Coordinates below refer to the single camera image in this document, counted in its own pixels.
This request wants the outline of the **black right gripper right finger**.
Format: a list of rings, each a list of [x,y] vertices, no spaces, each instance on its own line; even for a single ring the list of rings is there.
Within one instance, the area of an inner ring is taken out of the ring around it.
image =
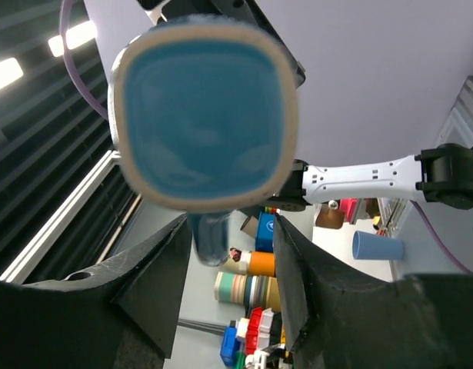
[[[473,368],[473,275],[362,273],[274,220],[286,347],[297,368]]]

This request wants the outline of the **white mug blue handle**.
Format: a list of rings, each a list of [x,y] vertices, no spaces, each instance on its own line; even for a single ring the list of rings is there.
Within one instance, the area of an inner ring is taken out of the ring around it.
[[[295,73],[253,25],[190,16],[131,40],[113,62],[108,121],[127,182],[187,215],[195,253],[228,258],[228,216],[286,182],[298,139]]]

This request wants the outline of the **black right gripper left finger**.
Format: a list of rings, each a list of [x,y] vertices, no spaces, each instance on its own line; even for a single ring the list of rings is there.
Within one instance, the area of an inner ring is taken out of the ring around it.
[[[179,216],[66,279],[0,281],[0,368],[160,368],[172,355],[192,233]]]

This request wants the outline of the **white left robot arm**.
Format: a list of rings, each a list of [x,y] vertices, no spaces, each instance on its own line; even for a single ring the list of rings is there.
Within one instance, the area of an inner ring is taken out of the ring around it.
[[[146,11],[159,9],[160,24],[194,15],[225,16],[281,37],[255,1],[141,1]],[[394,161],[320,167],[296,160],[280,190],[259,201],[264,207],[303,211],[313,204],[346,198],[400,198],[473,208],[473,145],[445,143]]]

